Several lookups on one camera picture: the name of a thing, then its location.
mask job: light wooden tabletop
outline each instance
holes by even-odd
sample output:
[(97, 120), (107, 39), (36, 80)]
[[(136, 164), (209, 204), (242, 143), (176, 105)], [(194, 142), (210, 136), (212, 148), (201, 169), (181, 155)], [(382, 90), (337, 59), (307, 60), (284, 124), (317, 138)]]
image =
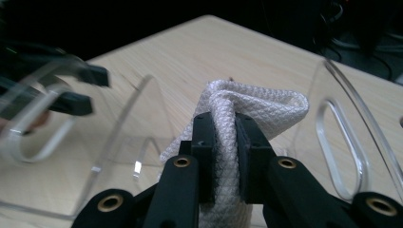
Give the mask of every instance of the light wooden tabletop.
[[(307, 95), (322, 60), (311, 52), (247, 28), (214, 16), (203, 16), (89, 62), (121, 74), (134, 84), (138, 83), (138, 78), (132, 75), (154, 76), (161, 88), (174, 135), (179, 135), (189, 123), (208, 82), (231, 77), (243, 84), (295, 90)], [(337, 67), (361, 95), (392, 150), (403, 162), (400, 125), (403, 87), (348, 66), (337, 64)], [(287, 147), (294, 133), (295, 129), (291, 128), (271, 144)], [(252, 224), (265, 227), (261, 208), (256, 208)], [(2, 227), (17, 223), (7, 218), (1, 218), (0, 222), (5, 224), (0, 225)]]

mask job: transparent plastic container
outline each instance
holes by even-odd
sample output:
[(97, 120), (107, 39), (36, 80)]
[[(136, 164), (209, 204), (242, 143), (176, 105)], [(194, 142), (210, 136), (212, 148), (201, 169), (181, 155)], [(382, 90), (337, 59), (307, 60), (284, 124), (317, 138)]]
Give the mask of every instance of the transparent plastic container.
[(373, 191), (403, 202), (403, 174), (370, 110), (330, 61), (317, 67), (288, 156), (304, 163), (325, 189), (351, 201)]
[[(110, 87), (96, 86), (80, 82), (86, 68), (74, 57), (50, 63), (0, 98), (2, 117), (18, 111), (2, 118), (0, 226), (69, 227), (95, 194), (137, 195), (157, 182), (159, 155), (174, 138), (157, 81), (109, 72)], [(24, 100), (32, 88), (38, 92)], [(46, 112), (66, 92), (90, 97), (92, 113)], [(44, 113), (47, 122), (32, 130)]]

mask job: white towel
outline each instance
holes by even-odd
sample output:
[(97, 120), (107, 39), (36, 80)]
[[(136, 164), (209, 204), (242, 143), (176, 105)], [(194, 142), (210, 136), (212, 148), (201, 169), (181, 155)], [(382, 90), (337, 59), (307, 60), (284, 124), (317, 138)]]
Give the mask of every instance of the white towel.
[[(302, 94), (243, 85), (231, 81), (214, 81), (201, 94), (194, 116), (211, 112), (217, 136), (216, 203), (202, 204), (199, 226), (249, 227), (252, 205), (240, 200), (240, 174), (237, 156), (235, 113), (252, 117), (267, 140), (302, 120), (308, 112), (308, 101)], [(181, 141), (192, 138), (193, 121), (161, 154), (161, 161), (178, 155)]]

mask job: black mechanical part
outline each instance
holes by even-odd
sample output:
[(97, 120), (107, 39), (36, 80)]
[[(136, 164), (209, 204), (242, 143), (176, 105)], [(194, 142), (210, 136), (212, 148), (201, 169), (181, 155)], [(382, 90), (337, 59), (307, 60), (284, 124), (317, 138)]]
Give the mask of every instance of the black mechanical part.
[(144, 227), (197, 227), (199, 163), (192, 156), (169, 159), (145, 217)]
[(293, 227), (281, 207), (274, 207), (273, 204), (264, 204), (263, 216), (266, 225), (270, 228), (291, 228)]
[[(0, 57), (4, 61), (0, 63), (0, 75), (7, 77), (14, 82), (19, 82), (35, 70), (48, 63), (62, 63), (66, 67), (59, 67), (56, 72), (63, 75), (67, 72), (70, 75), (71, 60), (80, 62), (78, 57), (65, 53), (57, 47), (48, 47), (40, 44), (17, 42), (11, 40), (0, 40)], [(96, 86), (110, 86), (108, 72), (104, 67), (81, 63), (81, 68), (71, 75), (80, 82)]]
[(276, 153), (258, 124), (249, 116), (236, 116), (238, 158), (240, 165), (240, 198), (246, 203), (263, 204), (265, 170)]
[(191, 141), (181, 141), (179, 146), (178, 155), (191, 155), (192, 142)]
[(300, 161), (273, 158), (267, 181), (293, 227), (358, 227)]
[(149, 205), (154, 197), (157, 184), (145, 189), (142, 193), (133, 198), (133, 211), (129, 222), (130, 228), (142, 228), (147, 216)]
[(72, 228), (127, 227), (133, 196), (125, 190), (108, 189), (93, 197), (74, 220)]
[(360, 227), (403, 227), (402, 205), (378, 193), (363, 192), (356, 194), (350, 212)]
[(216, 179), (216, 135), (210, 112), (193, 119), (191, 155), (199, 162), (200, 203), (214, 202)]
[[(0, 77), (0, 90), (7, 91), (17, 86), (14, 81)], [(23, 93), (12, 101), (6, 109), (2, 110), (0, 117), (6, 120), (11, 120), (15, 117), (24, 107), (32, 102), (37, 96), (41, 94), (40, 91), (33, 87), (28, 87)], [(57, 100), (48, 108), (48, 110), (66, 113), (72, 116), (85, 116), (93, 112), (91, 98), (87, 95), (82, 95), (74, 92), (66, 92), (62, 94)]]

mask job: screw hole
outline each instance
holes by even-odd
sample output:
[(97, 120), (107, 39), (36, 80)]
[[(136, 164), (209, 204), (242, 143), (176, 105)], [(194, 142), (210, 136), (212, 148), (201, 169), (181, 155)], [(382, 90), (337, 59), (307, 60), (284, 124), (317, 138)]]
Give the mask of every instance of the screw hole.
[(174, 161), (175, 166), (177, 167), (186, 167), (190, 164), (190, 160), (187, 158), (179, 158)]
[(119, 208), (123, 202), (124, 198), (121, 195), (110, 195), (98, 202), (98, 210), (102, 212), (111, 212)]
[(369, 198), (366, 200), (367, 205), (379, 214), (393, 217), (397, 215), (397, 210), (393, 205), (383, 199)]
[(288, 160), (288, 159), (279, 160), (278, 164), (281, 165), (283, 168), (293, 169), (293, 168), (297, 167), (297, 164), (295, 162)]

